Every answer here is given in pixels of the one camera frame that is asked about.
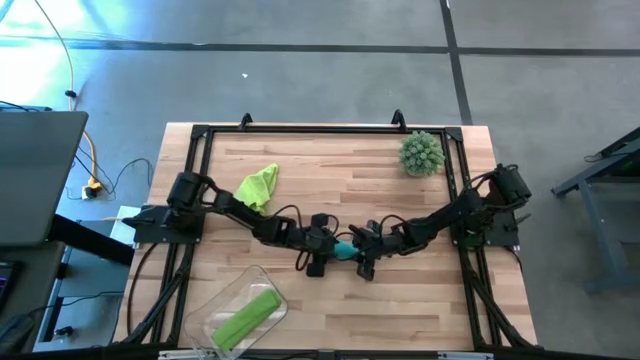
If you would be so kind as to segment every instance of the green cloth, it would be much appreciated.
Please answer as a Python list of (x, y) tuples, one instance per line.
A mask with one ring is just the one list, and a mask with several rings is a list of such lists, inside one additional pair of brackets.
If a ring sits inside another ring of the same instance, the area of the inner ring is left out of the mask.
[(274, 289), (263, 291), (217, 328), (211, 334), (211, 339), (223, 351), (232, 350), (253, 329), (267, 320), (281, 303), (282, 300)]
[(266, 215), (267, 211), (264, 206), (271, 200), (277, 177), (278, 164), (271, 164), (244, 178), (233, 196), (251, 209)]

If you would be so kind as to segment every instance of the yellow cable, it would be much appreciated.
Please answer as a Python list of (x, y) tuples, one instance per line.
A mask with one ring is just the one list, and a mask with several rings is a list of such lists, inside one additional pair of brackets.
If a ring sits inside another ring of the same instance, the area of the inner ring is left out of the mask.
[[(36, 3), (36, 5), (38, 5), (38, 7), (40, 8), (40, 11), (42, 11), (42, 14), (49, 22), (49, 25), (51, 25), (51, 28), (53, 29), (53, 31), (55, 31), (56, 35), (58, 36), (58, 40), (60, 40), (60, 44), (62, 44), (62, 47), (64, 48), (64, 52), (67, 55), (67, 62), (69, 63), (69, 74), (70, 74), (69, 90), (73, 91), (73, 63), (71, 62), (71, 55), (69, 55), (69, 49), (67, 49), (67, 44), (65, 44), (64, 40), (62, 39), (62, 36), (60, 35), (60, 32), (58, 32), (58, 29), (56, 28), (56, 26), (53, 25), (53, 21), (51, 21), (51, 18), (49, 18), (49, 15), (47, 14), (47, 12), (44, 11), (44, 8), (42, 7), (42, 5), (40, 5), (40, 2), (38, 0), (33, 0), (33, 1)], [(73, 111), (74, 110), (73, 99), (71, 98), (71, 96), (68, 96), (68, 98), (69, 98), (69, 111)], [(90, 150), (89, 154), (91, 155), (91, 177), (89, 178), (88, 186), (99, 190), (102, 187), (102, 184), (100, 184), (97, 178), (98, 172), (96, 169), (96, 151), (93, 146), (93, 141), (91, 141), (91, 138), (89, 137), (89, 134), (87, 134), (86, 130), (82, 132), (82, 135), (89, 143), (89, 150)]]

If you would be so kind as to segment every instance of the black clamp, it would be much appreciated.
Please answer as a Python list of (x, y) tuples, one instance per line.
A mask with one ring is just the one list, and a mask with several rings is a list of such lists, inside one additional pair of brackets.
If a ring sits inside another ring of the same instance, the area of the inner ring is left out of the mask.
[(398, 130), (400, 130), (400, 132), (407, 132), (407, 123), (404, 121), (404, 115), (402, 115), (402, 111), (400, 111), (400, 109), (397, 109), (394, 113), (393, 113), (393, 118), (391, 119), (391, 124), (392, 125), (400, 125), (398, 126)]
[(242, 117), (242, 121), (240, 121), (240, 125), (238, 126), (238, 129), (240, 131), (246, 131), (247, 130), (247, 124), (248, 123), (252, 123), (252, 122), (253, 122), (253, 119), (251, 118), (251, 114), (246, 113)]

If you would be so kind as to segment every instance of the yellow-green rag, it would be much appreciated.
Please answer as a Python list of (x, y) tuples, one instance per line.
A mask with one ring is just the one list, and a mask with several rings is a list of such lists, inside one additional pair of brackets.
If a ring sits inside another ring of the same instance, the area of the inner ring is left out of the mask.
[(251, 209), (266, 215), (264, 206), (271, 200), (271, 194), (276, 187), (277, 178), (278, 164), (271, 164), (244, 178), (233, 196)]

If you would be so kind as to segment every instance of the desk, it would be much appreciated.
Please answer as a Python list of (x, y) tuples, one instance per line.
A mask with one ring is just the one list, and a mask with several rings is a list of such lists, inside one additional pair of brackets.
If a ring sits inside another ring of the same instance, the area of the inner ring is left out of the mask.
[[(184, 168), (192, 125), (167, 125), (149, 203), (165, 204), (176, 174)], [(488, 128), (462, 129), (471, 176), (492, 170), (495, 159)], [(390, 213), (405, 218), (426, 216), (449, 202), (445, 175), (440, 172), (429, 178), (412, 178), (404, 174), (397, 164), (399, 140), (403, 137), (216, 134), (209, 175), (220, 187), (233, 191), (246, 175), (277, 163), (280, 173), (269, 209), (296, 204), (302, 211), (303, 223), (308, 223), (313, 213), (335, 214), (340, 219), (340, 231), (346, 230), (348, 224), (364, 224)], [(195, 169), (200, 166), (202, 148), (199, 146)], [(127, 293), (146, 248), (136, 251)], [(132, 301), (134, 325), (158, 296), (166, 252), (166, 245), (158, 245), (141, 271)], [(202, 242), (194, 256), (185, 317), (247, 266), (257, 264), (265, 268), (288, 300), (289, 313), (253, 348), (472, 349), (459, 258), (448, 232), (441, 232), (422, 252), (377, 262), (371, 283), (356, 275), (354, 263), (330, 263), (324, 278), (307, 278), (304, 272), (295, 271), (296, 256), (295, 251), (261, 245), (249, 231), (227, 218), (207, 216)], [(535, 343), (516, 260), (504, 249), (488, 248), (487, 261), (497, 303), (521, 334)], [(165, 336), (173, 306), (169, 304), (165, 316)], [(123, 301), (114, 340), (126, 336), (126, 311)], [(483, 335), (488, 339), (484, 307), (479, 306), (479, 311)], [(179, 346), (189, 347), (184, 332)]]

